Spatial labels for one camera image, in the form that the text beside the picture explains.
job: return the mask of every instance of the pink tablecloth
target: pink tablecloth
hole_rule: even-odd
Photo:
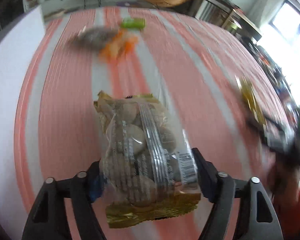
[[[98,61],[95,52],[68,42],[84,26],[116,26],[142,17],[139,43],[118,65]],[[258,137],[246,126],[245,110],[233,91],[235,76],[252,80],[261,107],[286,122],[267,77],[230,33],[184,15],[135,8],[98,8],[49,23],[29,66],[15,125],[16,179],[24,208],[31,209],[43,180],[66,179],[86,170],[103,151],[92,102],[104,90],[116,98],[153,93],[188,133],[190,145],[232,177],[263,176]],[[66,201],[73,239],[80,239]],[[182,217],[109,229],[102,200],[93,205],[106,237],[197,239],[211,209],[206,199]],[[233,233],[232,219],[229,235]]]

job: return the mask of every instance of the black device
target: black device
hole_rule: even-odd
[[[205,161],[197,148],[192,152],[202,194],[213,203],[199,240],[224,239],[234,198],[240,198],[240,210],[233,240],[283,240],[271,200],[258,178],[252,177],[249,181],[233,179]],[[98,162],[72,179],[55,181],[48,178],[31,208],[22,240],[71,240],[64,198],[71,198],[81,240],[106,240],[91,206],[95,192],[101,192],[96,190],[98,181]]]

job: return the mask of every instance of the person's arm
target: person's arm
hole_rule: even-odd
[[[275,179],[284,181],[281,190],[274,191]],[[277,213],[284,239],[293,239],[300,233],[300,168],[287,168],[276,162],[268,176],[268,184],[274,194]]]

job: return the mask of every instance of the red sleeve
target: red sleeve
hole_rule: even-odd
[[[300,232],[300,188],[299,201],[295,206],[282,209],[274,198],[274,209],[277,213],[284,238],[295,237]]]

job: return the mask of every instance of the yellow package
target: yellow package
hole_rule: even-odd
[[[201,192],[185,132],[153,95],[94,102],[108,140],[100,161],[110,228],[186,214]]]

